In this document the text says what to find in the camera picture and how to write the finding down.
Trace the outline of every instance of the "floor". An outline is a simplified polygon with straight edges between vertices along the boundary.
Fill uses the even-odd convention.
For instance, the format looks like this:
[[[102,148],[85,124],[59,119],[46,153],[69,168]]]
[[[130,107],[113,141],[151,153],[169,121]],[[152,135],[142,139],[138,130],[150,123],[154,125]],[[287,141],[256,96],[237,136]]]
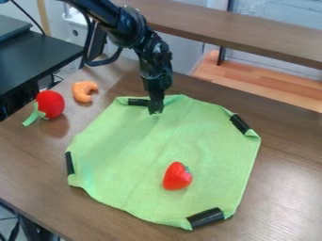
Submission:
[[[193,76],[322,113],[322,82],[263,68],[224,61],[217,66],[217,51],[205,55]]]
[[[17,218],[0,206],[0,233],[8,239],[12,229],[14,228],[15,224],[17,223]],[[24,232],[19,230],[19,234],[17,237],[17,241],[26,241]]]

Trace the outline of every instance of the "black cable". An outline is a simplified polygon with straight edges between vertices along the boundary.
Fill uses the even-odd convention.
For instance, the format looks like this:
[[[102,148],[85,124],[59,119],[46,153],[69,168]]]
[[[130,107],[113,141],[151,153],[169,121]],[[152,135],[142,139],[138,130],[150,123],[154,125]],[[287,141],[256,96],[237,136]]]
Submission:
[[[7,241],[6,238],[0,233],[0,241]]]
[[[5,217],[5,218],[0,218],[0,221],[5,221],[5,220],[10,220],[10,219],[15,219],[17,217]]]
[[[90,67],[97,67],[97,66],[101,66],[101,65],[110,64],[110,63],[115,62],[120,57],[120,54],[123,50],[123,48],[121,48],[121,47],[119,47],[118,50],[110,58],[107,58],[104,60],[97,60],[97,61],[91,61],[88,59],[89,47],[90,47],[90,42],[91,42],[92,35],[94,32],[94,28],[95,28],[95,22],[90,21],[89,16],[87,15],[87,13],[83,9],[78,8],[78,10],[80,11],[80,13],[83,14],[85,21],[88,25],[88,34],[86,36],[86,40],[85,40],[85,44],[84,44],[84,54],[83,54],[83,58],[81,60],[79,69],[81,69],[84,66],[84,63],[86,63]]]
[[[60,76],[58,76],[58,75],[55,75],[55,74],[53,74],[53,77],[56,77],[56,78],[58,78],[58,79],[60,79],[60,80],[64,80],[64,78],[62,78],[62,77],[60,77]]]
[[[21,12],[23,12],[24,13],[24,15],[26,15],[31,21],[32,21],[32,23],[34,23],[37,27],[38,27],[38,29],[41,31],[41,33],[43,34],[43,35],[46,35],[45,34],[45,32],[43,31],[43,29],[41,28],[41,26],[36,22],[36,20],[34,20],[33,19],[33,17],[31,17],[30,15],[29,15],[29,13],[27,13],[19,4],[17,4],[16,3],[16,1],[14,1],[14,0],[10,0],[11,1],[11,3],[14,5],[14,6],[16,6]]]

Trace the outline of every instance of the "red strawberry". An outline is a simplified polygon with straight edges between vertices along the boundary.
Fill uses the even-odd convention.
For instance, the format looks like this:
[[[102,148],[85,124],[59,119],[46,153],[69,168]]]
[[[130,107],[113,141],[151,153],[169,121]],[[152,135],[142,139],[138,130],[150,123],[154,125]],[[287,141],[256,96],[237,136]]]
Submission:
[[[189,186],[191,182],[189,168],[181,162],[172,162],[163,179],[163,187],[167,190],[179,190]]]

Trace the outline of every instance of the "wooden table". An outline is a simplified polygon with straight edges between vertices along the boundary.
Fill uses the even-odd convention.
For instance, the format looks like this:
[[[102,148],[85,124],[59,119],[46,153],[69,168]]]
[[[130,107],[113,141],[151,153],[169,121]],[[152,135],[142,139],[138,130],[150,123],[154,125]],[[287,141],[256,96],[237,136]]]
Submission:
[[[170,93],[222,104],[263,138],[244,198],[233,218],[193,232],[152,224],[100,204],[67,184],[65,149],[116,96],[146,95],[136,63],[84,68],[55,87],[64,115],[21,122],[31,104],[0,123],[0,198],[67,240],[322,240],[322,118],[320,114],[176,74]],[[77,104],[71,84],[100,85],[92,104]]]

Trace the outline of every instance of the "toy apple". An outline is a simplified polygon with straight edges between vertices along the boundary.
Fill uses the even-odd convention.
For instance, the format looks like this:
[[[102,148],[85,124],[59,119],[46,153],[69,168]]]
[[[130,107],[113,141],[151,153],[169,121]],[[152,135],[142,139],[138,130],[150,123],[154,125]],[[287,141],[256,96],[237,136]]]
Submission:
[[[64,109],[65,101],[61,94],[52,90],[45,90],[37,95],[34,103],[34,111],[23,122],[23,125],[28,126],[39,117],[47,120],[57,118]]]

